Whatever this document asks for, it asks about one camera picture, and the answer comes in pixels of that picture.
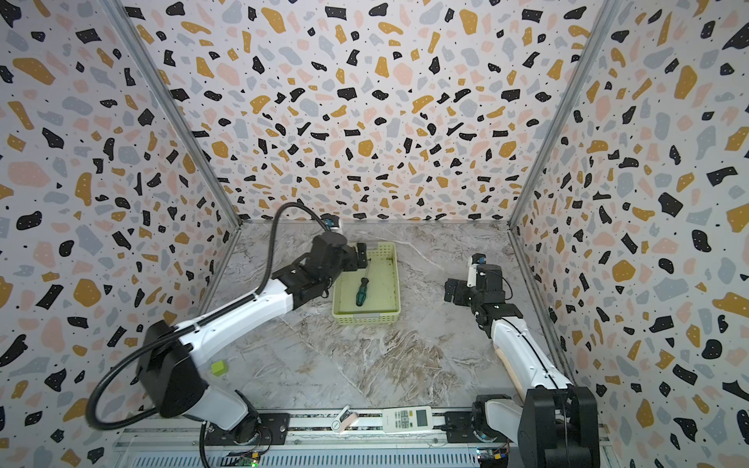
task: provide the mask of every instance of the green screwdriver handle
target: green screwdriver handle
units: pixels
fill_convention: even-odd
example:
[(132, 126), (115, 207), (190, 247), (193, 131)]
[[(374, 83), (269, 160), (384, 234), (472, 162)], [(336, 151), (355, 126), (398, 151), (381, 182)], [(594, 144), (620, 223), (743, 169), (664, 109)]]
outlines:
[(367, 283), (369, 283), (369, 280), (362, 278), (362, 285), (359, 286), (359, 291), (357, 292), (357, 306), (359, 307), (364, 305), (364, 300), (367, 298)]

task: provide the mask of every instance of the black cable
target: black cable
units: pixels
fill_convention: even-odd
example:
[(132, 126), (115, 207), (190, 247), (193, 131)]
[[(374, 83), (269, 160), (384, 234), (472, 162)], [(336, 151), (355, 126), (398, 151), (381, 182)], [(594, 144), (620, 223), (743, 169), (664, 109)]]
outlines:
[(512, 299), (512, 297), (515, 295), (515, 293), (512, 292), (512, 286), (510, 286), (509, 281), (507, 281), (504, 276), (502, 277), (502, 281), (504, 281), (505, 284), (507, 284), (507, 287), (510, 288), (510, 297), (505, 297), (505, 300)]
[[(297, 203), (295, 201), (291, 201), (289, 203), (284, 203), (283, 205), (281, 205), (278, 211), (276, 211), (276, 217), (273, 219), (273, 225), (270, 228), (270, 239), (268, 240), (268, 258), (266, 260), (267, 263), (265, 265), (265, 273), (263, 275), (263, 279), (260, 283), (260, 286), (254, 291), (253, 294), (248, 294), (246, 297), (243, 297), (240, 300), (236, 300), (233, 303), (228, 304), (225, 307), (222, 307), (221, 309), (215, 311), (213, 314), (208, 315), (206, 318), (200, 320), (198, 322), (199, 326), (205, 326), (211, 321), (216, 320), (218, 317), (221, 317), (222, 315), (231, 312), (237, 307), (243, 304), (246, 304), (250, 302), (251, 300), (256, 299), (257, 296), (259, 296), (260, 293), (263, 292), (263, 290), (265, 289), (265, 285), (267, 285), (268, 280), (270, 279), (271, 271), (273, 270), (273, 247), (276, 244), (276, 230), (278, 229), (278, 223), (279, 223), (279, 219), (281, 218), (281, 213), (283, 213), (284, 210), (286, 210), (287, 208), (292, 208), (292, 207), (299, 208), (307, 212), (312, 217), (313, 220), (315, 220), (320, 226), (322, 226), (322, 228), (325, 231), (330, 230), (330, 227), (326, 225), (322, 219), (320, 219), (317, 213), (310, 210), (308, 207), (304, 206), (303, 204)], [(153, 407), (149, 410), (144, 411), (143, 413), (136, 414), (134, 416), (122, 419), (120, 421), (104, 422), (97, 417), (96, 407), (99, 403), (99, 400), (101, 399), (101, 395), (103, 395), (104, 390), (106, 390), (106, 387), (131, 362), (135, 361), (140, 356), (146, 354), (149, 351), (155, 350), (156, 348), (161, 347), (161, 346), (167, 346), (173, 343), (174, 341), (177, 341), (180, 337), (185, 336), (188, 333), (195, 331), (195, 328), (196, 328), (195, 325), (186, 326), (185, 328), (179, 329), (178, 331), (173, 332), (173, 333), (169, 333), (168, 335), (165, 335), (157, 339), (156, 341), (152, 341), (151, 343), (146, 344), (140, 347), (139, 349), (133, 351), (125, 359), (122, 359), (114, 367), (109, 369), (109, 372), (107, 372), (104, 375), (104, 377), (102, 377), (102, 379), (99, 381), (96, 387), (94, 387), (94, 391), (91, 392), (91, 396), (88, 398), (88, 403), (86, 404), (86, 412), (85, 412), (86, 422), (88, 423), (88, 425), (99, 431), (113, 431), (116, 429), (122, 429), (124, 427), (127, 427), (142, 419), (145, 419), (149, 416), (153, 416), (154, 414), (158, 413), (159, 410), (156, 407)]]
[(121, 421), (104, 422), (97, 417), (96, 406), (97, 406), (97, 403), (99, 403), (99, 399), (101, 398), (101, 395), (104, 393), (104, 390), (106, 390), (106, 387), (131, 362), (135, 361), (141, 355), (146, 354), (149, 351), (152, 351), (160, 346), (171, 343), (174, 340), (177, 340), (180, 337), (185, 336), (186, 334), (192, 332), (194, 329), (195, 329), (194, 326), (187, 326), (181, 330), (178, 330), (177, 332), (171, 333), (167, 336), (163, 336), (162, 338), (159, 338), (156, 341), (152, 341), (151, 343), (146, 344), (145, 346), (140, 347), (138, 350), (132, 352), (128, 357), (126, 357), (125, 359), (122, 359), (120, 362), (115, 364), (114, 367), (109, 369), (109, 372), (107, 372), (106, 375), (104, 375), (104, 377), (102, 378), (102, 380), (100, 380), (100, 382), (96, 385), (96, 387), (94, 387), (94, 391), (91, 392), (91, 397), (88, 398), (88, 403), (86, 404), (86, 413), (85, 413), (86, 422), (88, 423), (88, 425), (99, 431), (113, 431), (115, 429), (122, 429), (126, 426), (129, 426), (133, 423), (140, 421), (141, 419), (145, 419), (149, 416), (152, 416), (158, 413), (159, 410), (154, 407), (154, 408), (144, 411), (143, 413), (136, 414), (129, 418), (122, 419)]
[(260, 293), (263, 292), (263, 290), (265, 289), (265, 285), (267, 285), (268, 280), (270, 280), (270, 274), (271, 272), (273, 272), (273, 250), (276, 246), (276, 230), (279, 227), (281, 213), (283, 213), (287, 208), (299, 208), (302, 211), (306, 211), (307, 214), (309, 214), (312, 219), (315, 220), (325, 231), (330, 231), (330, 227), (325, 224), (325, 221), (320, 219), (317, 213), (310, 210), (303, 204), (297, 203), (295, 201), (289, 201), (288, 203), (284, 203), (283, 205), (281, 205), (279, 210), (276, 211), (276, 217), (273, 218), (273, 224), (270, 226), (270, 238), (268, 239), (268, 258), (265, 261), (265, 273), (263, 274), (263, 279), (260, 281), (258, 289), (255, 290), (255, 295), (260, 295)]
[[(549, 373), (549, 370), (548, 370), (548, 369), (546, 368), (546, 366), (544, 365), (544, 362), (543, 362), (543, 361), (541, 361), (541, 357), (540, 357), (540, 356), (539, 356), (539, 354), (538, 354), (538, 353), (536, 352), (536, 349), (535, 349), (535, 348), (533, 347), (533, 345), (532, 345), (532, 344), (530, 343), (530, 340), (528, 340), (528, 338), (527, 338), (527, 337), (526, 337), (525, 335), (523, 335), (523, 333), (522, 333), (522, 332), (520, 331), (520, 329), (518, 329), (518, 328), (517, 328), (517, 327), (515, 326), (515, 324), (514, 324), (514, 323), (512, 323), (511, 321), (507, 320), (507, 319), (506, 319), (506, 318), (504, 318), (504, 317), (502, 317), (502, 320), (504, 320), (505, 322), (509, 323), (509, 324), (510, 324), (510, 326), (511, 326), (512, 328), (514, 328), (514, 329), (515, 329), (515, 331), (516, 331), (516, 332), (518, 332), (518, 334), (519, 334), (520, 336), (522, 336), (522, 337), (523, 337), (523, 339), (525, 340), (525, 342), (526, 342), (526, 343), (528, 344), (528, 347), (530, 347), (530, 350), (531, 350), (531, 351), (533, 351), (533, 354), (535, 354), (535, 355), (536, 355), (536, 359), (537, 359), (537, 360), (539, 361), (539, 364), (541, 364), (541, 367), (543, 367), (543, 369), (544, 369), (544, 373), (548, 374), (548, 373)], [(558, 385), (557, 385), (557, 383), (556, 383), (556, 382), (554, 382), (554, 378), (553, 378), (552, 376), (549, 376), (549, 380), (551, 380), (551, 382), (552, 382), (552, 383), (554, 384), (554, 386), (555, 386), (555, 387), (556, 387), (557, 389), (559, 389), (559, 387), (560, 387), (560, 386), (558, 386)]]
[(208, 421), (203, 421), (200, 424), (200, 438), (198, 440), (198, 452), (200, 452), (200, 461), (203, 464), (203, 468), (210, 468), (208, 463), (208, 457), (205, 456), (205, 428), (208, 426)]

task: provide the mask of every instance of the yellow plastic basket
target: yellow plastic basket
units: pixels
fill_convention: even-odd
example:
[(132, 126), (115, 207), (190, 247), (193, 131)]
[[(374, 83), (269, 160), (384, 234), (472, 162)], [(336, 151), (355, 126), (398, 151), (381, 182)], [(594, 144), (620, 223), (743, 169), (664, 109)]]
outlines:
[(398, 256), (393, 242), (368, 242), (367, 297), (357, 306), (365, 270), (345, 271), (333, 284), (333, 318), (341, 325), (393, 323), (401, 314)]

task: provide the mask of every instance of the wire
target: wire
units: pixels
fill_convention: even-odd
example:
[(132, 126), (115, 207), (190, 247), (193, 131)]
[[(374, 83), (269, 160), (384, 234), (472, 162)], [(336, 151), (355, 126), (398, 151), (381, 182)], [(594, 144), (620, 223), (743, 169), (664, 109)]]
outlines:
[[(308, 207), (304, 206), (303, 204), (297, 203), (295, 201), (291, 201), (291, 202), (284, 203), (283, 205), (281, 205), (278, 211), (276, 211), (276, 217), (273, 218), (273, 225), (271, 225), (270, 227), (270, 239), (268, 240), (268, 257), (267, 257), (266, 264), (265, 264), (265, 273), (263, 275), (263, 279), (261, 280), (258, 288), (255, 289), (253, 294), (247, 294), (245, 297), (242, 297), (240, 300), (236, 300), (232, 302), (231, 304), (228, 304), (225, 307), (222, 307), (221, 309), (215, 311), (213, 314), (208, 315), (206, 318), (199, 320), (198, 326), (205, 326), (211, 321), (216, 320), (218, 317), (221, 317), (222, 315), (227, 314), (231, 312), (232, 310), (236, 309), (238, 306), (241, 306), (252, 300), (255, 300), (263, 292), (263, 290), (265, 289), (265, 286), (268, 283), (268, 280), (270, 279), (271, 271), (273, 270), (273, 248), (276, 245), (276, 231), (278, 230), (279, 219), (281, 218), (281, 213), (283, 213), (288, 208), (299, 208), (302, 211), (307, 212), (312, 217), (312, 219), (315, 220), (325, 231), (330, 231), (330, 227), (327, 224), (325, 224), (325, 222), (322, 219), (320, 219), (317, 213), (310, 210)], [(139, 349), (133, 351), (125, 359), (122, 359), (120, 362), (115, 364), (114, 367), (109, 369), (109, 372), (107, 372), (104, 375), (104, 377), (102, 377), (102, 379), (99, 381), (99, 383), (94, 387), (94, 391), (91, 392), (91, 397), (89, 397), (88, 403), (86, 404), (85, 416), (86, 416), (86, 422), (88, 423), (88, 425), (91, 426), (93, 429), (97, 429), (99, 431), (114, 431), (116, 429), (122, 429), (124, 427), (127, 427), (142, 419), (145, 419), (149, 416), (153, 416), (154, 414), (158, 413), (159, 412), (158, 408), (153, 407), (149, 410), (144, 411), (143, 413), (136, 414), (134, 416), (122, 419), (120, 421), (104, 422), (98, 418), (96, 414), (96, 407), (99, 403), (99, 400), (101, 399), (101, 395), (103, 395), (104, 390), (106, 390), (106, 387), (110, 383), (112, 383), (115, 377), (117, 377), (118, 374), (122, 372), (123, 369), (125, 369), (131, 362), (135, 361), (140, 356), (143, 356), (149, 351), (155, 350), (162, 346), (166, 348), (169, 344), (177, 341), (182, 336), (185, 336), (188, 333), (191, 333), (195, 330), (196, 330), (195, 325), (190, 325), (190, 326), (184, 327), (183, 329), (179, 329), (175, 332), (169, 333), (168, 335), (164, 335), (163, 337), (157, 339), (156, 341), (152, 341), (151, 343), (146, 344), (140, 347)]]
[(145, 346), (139, 348), (138, 350), (131, 353), (128, 357), (126, 357), (125, 359), (122, 359), (120, 362), (115, 364), (115, 366), (112, 367), (109, 370), (109, 372), (106, 373), (106, 375), (104, 375), (104, 377), (96, 385), (96, 387), (94, 387), (94, 391), (91, 392), (91, 397), (89, 397), (88, 403), (86, 404), (86, 413), (85, 413), (86, 422), (88, 423), (88, 425), (90, 425), (92, 428), (97, 429), (99, 431), (113, 431), (115, 429), (122, 429), (126, 426), (129, 426), (133, 423), (140, 421), (141, 419), (145, 419), (149, 416), (152, 416), (158, 413), (159, 410), (156, 407), (153, 407), (149, 410), (144, 411), (143, 413), (131, 416), (129, 418), (122, 419), (121, 421), (104, 422), (97, 417), (96, 406), (97, 406), (97, 403), (99, 403), (99, 399), (101, 398), (101, 395), (104, 393), (104, 390), (106, 390), (106, 387), (131, 362), (135, 361), (141, 355), (146, 354), (149, 351), (155, 350), (158, 347), (171, 343), (179, 339), (180, 337), (185, 336), (186, 334), (192, 332), (194, 329), (195, 329), (194, 326), (188, 326), (174, 333), (171, 333), (167, 336), (163, 336), (162, 338), (159, 338), (156, 341), (152, 341), (151, 343), (146, 344)]
[(252, 458), (253, 458), (253, 459), (256, 459), (256, 460), (259, 460), (259, 459), (260, 459), (260, 457), (262, 457), (263, 455), (267, 454), (267, 453), (268, 453), (268, 451), (270, 450), (270, 446), (271, 446), (271, 445), (273, 445), (273, 431), (272, 431), (272, 430), (270, 430), (270, 429), (268, 429), (268, 427), (267, 427), (267, 426), (261, 426), (261, 427), (259, 427), (259, 428), (258, 428), (258, 430), (257, 430), (257, 431), (255, 431), (255, 434), (259, 435), (259, 437), (260, 437), (260, 440), (263, 440), (263, 431), (262, 431), (262, 429), (266, 429), (266, 430), (267, 430), (267, 431), (268, 431), (268, 432), (270, 433), (270, 443), (268, 443), (268, 447), (267, 447), (267, 448), (266, 448), (265, 450), (263, 450), (262, 452), (256, 452), (255, 450), (256, 450), (256, 449), (258, 448), (258, 446), (259, 446), (260, 444), (255, 444), (255, 446), (254, 446), (254, 447), (252, 447), (252, 450), (248, 450), (248, 451), (246, 451), (246, 452), (240, 453), (239, 455), (236, 455), (236, 457), (237, 457), (237, 460), (234, 460), (234, 461), (232, 461), (231, 463), (228, 463), (228, 464), (226, 464), (226, 465), (224, 465), (224, 466), (225, 466), (225, 467), (235, 467), (235, 466), (237, 466), (237, 465), (239, 464), (239, 462), (241, 462), (241, 461), (242, 461), (242, 460), (243, 460), (244, 458), (248, 458), (248, 457), (252, 456), (253, 454), (257, 455), (257, 456), (252, 456)]
[(512, 299), (515, 293), (512, 292), (512, 286), (510, 286), (510, 283), (505, 279), (505, 277), (502, 277), (502, 281), (505, 282), (508, 288), (510, 288), (510, 297), (505, 297), (505, 300)]
[(198, 442), (198, 452), (200, 452), (200, 461), (203, 464), (203, 468), (210, 468), (208, 457), (205, 456), (205, 427), (207, 425), (208, 421), (203, 421), (200, 424), (200, 439)]
[(287, 208), (299, 208), (302, 211), (306, 211), (307, 214), (309, 214), (312, 219), (315, 220), (325, 231), (330, 231), (330, 227), (325, 224), (325, 221), (320, 219), (317, 213), (310, 210), (303, 204), (297, 203), (295, 201), (290, 201), (281, 205), (279, 210), (276, 211), (276, 216), (273, 218), (273, 224), (270, 226), (270, 238), (268, 239), (268, 259), (265, 261), (265, 274), (263, 275), (263, 279), (260, 281), (258, 289), (255, 290), (256, 295), (259, 295), (261, 292), (263, 292), (263, 290), (265, 289), (265, 285), (268, 283), (268, 280), (270, 280), (270, 274), (273, 271), (273, 248), (276, 246), (276, 230), (279, 227), (279, 219), (281, 219), (281, 213), (283, 213)]

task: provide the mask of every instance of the black mounting plate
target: black mounting plate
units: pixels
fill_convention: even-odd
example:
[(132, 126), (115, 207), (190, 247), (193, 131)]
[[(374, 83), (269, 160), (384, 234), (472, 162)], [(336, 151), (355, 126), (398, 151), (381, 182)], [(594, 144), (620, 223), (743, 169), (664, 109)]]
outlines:
[[(288, 413), (260, 413), (260, 422), (257, 427), (261, 434), (261, 440), (255, 441), (257, 447), (282, 446), (286, 443), (286, 434), (288, 433), (288, 422), (290, 415)], [(213, 426), (213, 432), (205, 433), (205, 445), (214, 446), (235, 446), (232, 442), (230, 431)]]
[(448, 411), (445, 413), (445, 425), (452, 426), (446, 432), (448, 443), (481, 442), (474, 434), (470, 423), (470, 411)]

